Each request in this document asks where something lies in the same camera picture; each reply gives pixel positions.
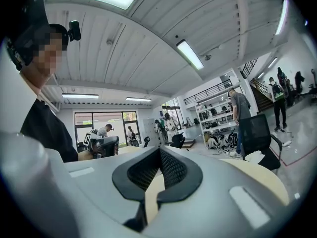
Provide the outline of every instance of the gray shirt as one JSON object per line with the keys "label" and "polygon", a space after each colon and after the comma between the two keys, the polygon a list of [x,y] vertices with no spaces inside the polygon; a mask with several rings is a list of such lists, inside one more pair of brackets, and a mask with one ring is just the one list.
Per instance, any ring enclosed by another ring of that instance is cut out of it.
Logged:
{"label": "gray shirt", "polygon": [[102,127],[98,130],[97,136],[108,137],[105,127]]}
{"label": "gray shirt", "polygon": [[231,103],[232,107],[237,106],[237,119],[238,121],[240,119],[245,119],[245,118],[250,118],[250,103],[248,99],[242,94],[242,93],[237,93],[235,92],[231,96]]}

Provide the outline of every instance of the jeans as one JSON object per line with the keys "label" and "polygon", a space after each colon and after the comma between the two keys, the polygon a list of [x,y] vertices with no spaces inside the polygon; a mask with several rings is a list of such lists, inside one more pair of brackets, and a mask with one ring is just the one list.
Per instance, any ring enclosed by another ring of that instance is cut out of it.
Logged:
{"label": "jeans", "polygon": [[275,122],[276,127],[279,127],[279,110],[281,109],[282,117],[283,117],[283,125],[286,124],[286,107],[285,100],[281,99],[274,102],[274,113],[275,113]]}
{"label": "jeans", "polygon": [[240,127],[239,127],[238,128],[238,144],[237,144],[237,149],[236,149],[237,154],[241,153],[241,141],[242,141],[242,137],[241,137],[241,131],[240,131]]}

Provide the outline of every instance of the red line on floor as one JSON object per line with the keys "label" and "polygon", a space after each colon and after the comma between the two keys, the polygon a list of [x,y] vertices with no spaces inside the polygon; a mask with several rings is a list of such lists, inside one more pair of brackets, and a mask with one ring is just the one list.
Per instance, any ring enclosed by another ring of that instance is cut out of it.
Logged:
{"label": "red line on floor", "polygon": [[[269,147],[271,149],[271,151],[275,154],[275,156],[278,158],[278,154],[272,149],[272,147]],[[286,163],[282,160],[281,158],[281,162],[284,164],[284,166],[287,167]]]}
{"label": "red line on floor", "polygon": [[317,148],[317,146],[315,146],[312,150],[310,150],[310,151],[309,151],[307,154],[305,154],[303,157],[299,158],[299,159],[296,160],[296,161],[291,162],[291,163],[288,164],[287,166],[290,166],[290,165],[292,165],[292,164],[298,162],[298,161],[301,160],[302,158],[304,158],[304,157],[306,157],[307,155],[309,155],[310,153],[312,153],[316,148]]}
{"label": "red line on floor", "polygon": [[[304,156],[302,156],[302,157],[299,158],[298,160],[291,162],[290,164],[286,164],[286,163],[282,160],[282,158],[281,158],[281,161],[282,161],[282,163],[283,163],[286,167],[288,167],[288,166],[290,166],[290,165],[292,165],[292,164],[294,164],[294,163],[300,161],[302,158],[306,157],[306,156],[309,155],[310,153],[312,153],[314,150],[316,150],[316,148],[317,148],[317,146],[315,146],[315,147],[314,147],[312,150],[310,150],[307,154],[305,154]],[[271,149],[272,152],[276,155],[276,157],[278,157],[278,154],[277,154],[271,147],[270,147],[270,149]]]}

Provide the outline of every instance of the black mesh panel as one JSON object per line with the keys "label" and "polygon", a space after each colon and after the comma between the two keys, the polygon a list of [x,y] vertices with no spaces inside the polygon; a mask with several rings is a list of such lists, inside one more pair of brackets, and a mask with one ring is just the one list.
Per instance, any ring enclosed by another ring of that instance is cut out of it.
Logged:
{"label": "black mesh panel", "polygon": [[164,177],[165,189],[181,182],[187,174],[186,165],[172,155],[160,151],[161,171]]}
{"label": "black mesh panel", "polygon": [[159,154],[155,151],[129,168],[129,179],[142,190],[146,191],[159,169],[159,162]]}
{"label": "black mesh panel", "polygon": [[242,144],[246,154],[269,148],[271,135],[265,115],[258,115],[239,121]]}

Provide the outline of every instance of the stair railing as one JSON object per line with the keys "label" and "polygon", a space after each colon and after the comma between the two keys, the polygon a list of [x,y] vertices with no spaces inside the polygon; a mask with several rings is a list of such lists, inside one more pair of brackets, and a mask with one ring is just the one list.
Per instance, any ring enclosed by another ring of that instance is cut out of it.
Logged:
{"label": "stair railing", "polygon": [[271,96],[270,96],[270,94],[269,94],[268,86],[262,84],[261,82],[258,82],[258,81],[255,80],[255,79],[252,79],[251,82],[250,82],[250,84],[251,84],[251,85],[254,85],[255,88],[256,88],[258,91],[260,91],[260,92],[263,93],[267,98],[269,98],[271,101],[273,101],[272,98],[271,98]]}

